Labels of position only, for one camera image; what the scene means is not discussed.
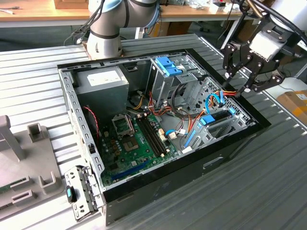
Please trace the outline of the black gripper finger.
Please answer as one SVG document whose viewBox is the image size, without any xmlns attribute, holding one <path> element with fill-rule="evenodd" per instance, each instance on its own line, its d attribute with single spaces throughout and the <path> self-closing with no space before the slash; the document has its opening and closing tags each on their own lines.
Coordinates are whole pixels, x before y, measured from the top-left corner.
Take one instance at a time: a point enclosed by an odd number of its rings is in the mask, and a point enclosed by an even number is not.
<svg viewBox="0 0 307 230">
<path fill-rule="evenodd" d="M 233 54 L 240 50 L 241 45 L 237 43 L 228 43 L 222 49 L 222 53 L 224 54 L 223 59 L 223 68 L 226 70 L 225 77 L 226 80 L 223 83 L 223 87 L 227 87 L 231 81 L 231 79 L 235 76 L 235 74 L 243 67 L 243 62 L 240 60 L 236 65 L 233 63 Z"/>
<path fill-rule="evenodd" d="M 243 92 L 261 92 L 274 86 L 280 85 L 285 76 L 279 75 L 276 71 L 273 72 L 271 77 L 264 81 L 256 81 L 258 74 L 252 72 L 249 75 L 247 82 L 236 92 L 236 98 L 240 97 Z"/>
</svg>

